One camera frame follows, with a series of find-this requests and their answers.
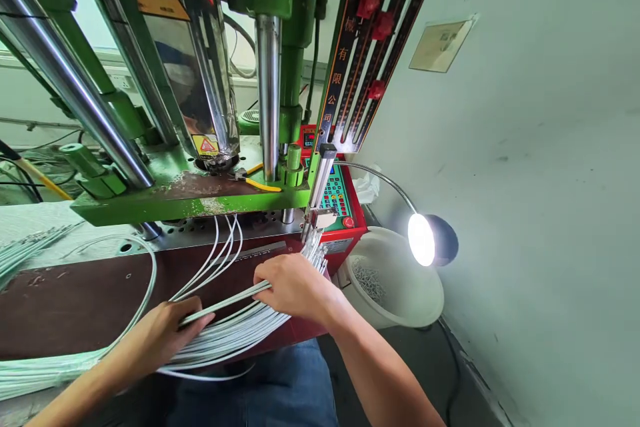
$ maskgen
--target red emergency button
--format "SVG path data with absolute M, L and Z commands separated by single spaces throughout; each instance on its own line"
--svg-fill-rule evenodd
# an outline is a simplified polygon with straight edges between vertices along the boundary
M 384 40 L 393 32 L 392 12 L 380 12 L 375 18 L 371 38 L 374 40 Z
M 369 19 L 379 6 L 380 0 L 360 0 L 357 15 L 360 18 Z
M 385 94 L 385 83 L 382 80 L 374 80 L 369 87 L 369 98 L 373 100 L 380 100 Z
M 342 224 L 345 226 L 345 228 L 354 228 L 355 227 L 355 222 L 353 221 L 353 219 L 351 217 L 344 217 L 342 219 Z

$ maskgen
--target gooseneck lamp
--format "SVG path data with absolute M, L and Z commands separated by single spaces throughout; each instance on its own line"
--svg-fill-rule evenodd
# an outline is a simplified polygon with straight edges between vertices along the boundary
M 361 163 L 354 163 L 344 160 L 335 160 L 335 165 L 344 165 L 367 171 L 379 179 L 387 182 L 403 198 L 409 208 L 413 211 L 409 217 L 407 228 L 407 238 L 411 253 L 418 264 L 428 266 L 445 266 L 455 259 L 458 254 L 458 237 L 453 228 L 443 219 L 435 215 L 423 215 L 419 213 L 415 204 L 400 185 L 377 170 L 374 170 Z

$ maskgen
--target person's leg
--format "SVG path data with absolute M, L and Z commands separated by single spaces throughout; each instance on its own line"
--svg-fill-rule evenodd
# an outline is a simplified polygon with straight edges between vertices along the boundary
M 248 425 L 337 426 L 331 377 L 316 339 L 269 352 L 247 375 Z
M 337 426 L 329 369 L 317 341 L 258 356 L 255 367 L 235 380 L 182 381 L 168 425 Z

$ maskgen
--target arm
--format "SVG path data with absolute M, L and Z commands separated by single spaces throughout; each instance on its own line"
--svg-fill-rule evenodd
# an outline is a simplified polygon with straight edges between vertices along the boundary
M 213 318 L 204 316 L 178 332 L 180 320 L 198 310 L 202 310 L 198 297 L 158 305 L 27 426 L 68 427 L 80 423 L 98 405 L 155 372 L 187 345 Z
M 254 283 L 261 280 L 273 287 L 257 294 L 258 300 L 278 312 L 313 320 L 331 334 L 373 427 L 444 427 L 397 352 L 302 255 L 267 260 L 255 270 Z

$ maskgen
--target floor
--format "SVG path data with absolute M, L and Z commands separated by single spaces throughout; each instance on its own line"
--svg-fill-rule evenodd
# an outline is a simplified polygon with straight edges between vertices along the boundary
M 382 330 L 381 334 L 407 363 L 444 418 L 454 384 L 455 365 L 439 324 L 434 324 L 428 331 L 392 327 Z M 340 425 L 368 426 L 335 342 L 329 336 L 320 337 L 318 341 L 331 372 Z M 451 409 L 449 427 L 502 427 L 464 366 L 461 366 L 461 373 L 460 390 Z

